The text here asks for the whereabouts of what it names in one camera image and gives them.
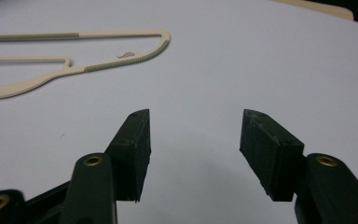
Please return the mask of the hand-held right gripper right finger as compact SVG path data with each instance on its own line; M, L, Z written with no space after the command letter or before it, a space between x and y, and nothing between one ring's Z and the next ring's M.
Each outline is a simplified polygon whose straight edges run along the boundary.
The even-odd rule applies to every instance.
M272 201L294 202L298 224L358 224L358 179L343 161L303 149L270 116L243 111L240 152Z

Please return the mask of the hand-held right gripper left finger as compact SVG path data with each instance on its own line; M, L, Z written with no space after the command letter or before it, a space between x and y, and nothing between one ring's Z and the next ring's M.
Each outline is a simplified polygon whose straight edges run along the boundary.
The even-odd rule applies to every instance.
M128 115L103 153L77 160L59 224L118 224L117 202L139 202L150 163L150 113Z

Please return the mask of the white paper sheet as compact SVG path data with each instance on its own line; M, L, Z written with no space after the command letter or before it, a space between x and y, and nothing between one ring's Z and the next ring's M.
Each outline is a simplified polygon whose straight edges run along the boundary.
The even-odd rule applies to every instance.
M32 198L67 181L148 109L151 162L119 224L296 224L240 152L244 109L358 178L358 23L264 0L0 0L0 34L164 29L136 65L61 77L0 100L0 189Z

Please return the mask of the beige plastic clothes hanger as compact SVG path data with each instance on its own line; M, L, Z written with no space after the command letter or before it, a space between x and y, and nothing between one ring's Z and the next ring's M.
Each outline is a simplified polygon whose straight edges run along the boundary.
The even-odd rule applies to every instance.
M46 57L0 57L0 63L62 63L62 68L42 74L37 77L13 83L0 85L0 99L6 99L37 89L51 80L59 77L96 72L121 66L143 63L162 53L170 44L171 34L165 30L129 30L129 31L83 31L69 33L28 33L0 35L0 42L11 41L51 41L51 40L78 40L92 38L122 38L122 37L159 37L159 44L146 53L126 52L113 61L92 63L88 65L72 66L71 59L66 56Z

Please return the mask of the beige board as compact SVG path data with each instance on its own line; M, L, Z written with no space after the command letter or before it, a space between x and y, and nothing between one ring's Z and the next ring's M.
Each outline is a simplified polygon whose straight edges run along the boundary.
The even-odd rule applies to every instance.
M328 14L349 21L354 20L353 13L349 9L346 9L345 7L316 3L307 0L272 0L272 1L295 6L295 7L306 8L309 10L321 12L323 14Z

